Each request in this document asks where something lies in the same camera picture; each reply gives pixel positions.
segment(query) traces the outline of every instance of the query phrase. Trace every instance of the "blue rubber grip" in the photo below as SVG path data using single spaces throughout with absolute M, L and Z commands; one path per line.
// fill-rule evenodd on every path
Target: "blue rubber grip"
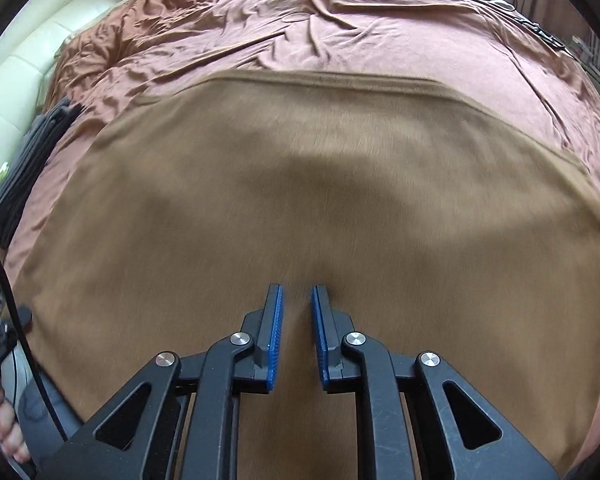
M 267 391 L 273 390 L 276 384 L 278 375 L 278 359 L 280 357 L 280 339 L 282 336 L 282 287 L 278 288 L 278 296 L 276 298 L 276 309 L 273 313 L 273 326 L 271 327 L 271 340 L 269 343 L 269 355 L 267 362 L 269 369 L 267 370 Z
M 320 299 L 318 298 L 318 288 L 314 286 L 312 291 L 312 313 L 314 315 L 314 336 L 315 352 L 318 357 L 318 373 L 320 382 L 324 389 L 329 384 L 329 363 L 327 361 L 327 338 L 324 335 L 324 322 L 322 321 L 322 311 L 320 310 Z

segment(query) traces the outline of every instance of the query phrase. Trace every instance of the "brown curtain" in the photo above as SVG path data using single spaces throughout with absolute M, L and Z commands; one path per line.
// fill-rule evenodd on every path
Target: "brown curtain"
M 572 36 L 585 40 L 589 33 L 589 25 L 568 0 L 516 0 L 515 3 L 521 14 L 567 44 Z

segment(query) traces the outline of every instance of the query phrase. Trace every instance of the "pink blanket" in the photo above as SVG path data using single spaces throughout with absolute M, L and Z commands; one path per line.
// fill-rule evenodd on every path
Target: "pink blanket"
M 600 190 L 600 97 L 578 63 L 472 0 L 129 0 L 75 38 L 48 103 L 86 106 L 49 158 L 6 258 L 14 281 L 81 156 L 141 92 L 227 68 L 433 78 L 574 152 Z M 600 402 L 578 462 L 600 443 Z

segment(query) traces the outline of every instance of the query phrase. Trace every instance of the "round metal bolt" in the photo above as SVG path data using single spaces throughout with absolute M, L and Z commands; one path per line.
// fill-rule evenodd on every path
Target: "round metal bolt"
M 364 344 L 366 336 L 360 332 L 350 332 L 347 334 L 347 343 L 353 346 L 359 346 Z
M 158 366 L 171 366 L 176 361 L 176 356 L 171 352 L 162 352 L 155 357 Z
M 425 366 L 438 366 L 440 364 L 440 358 L 433 352 L 424 352 L 420 356 L 420 360 Z
M 236 332 L 235 334 L 231 334 L 229 340 L 236 346 L 242 346 L 251 341 L 251 336 L 246 332 Z

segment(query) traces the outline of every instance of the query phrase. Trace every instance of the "dark gray folded cloth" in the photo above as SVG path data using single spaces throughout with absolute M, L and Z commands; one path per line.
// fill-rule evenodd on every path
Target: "dark gray folded cloth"
M 63 98 L 52 110 L 36 117 L 22 139 L 20 151 L 0 183 L 0 247 L 7 250 L 20 223 L 31 189 L 58 140 L 82 112 Z

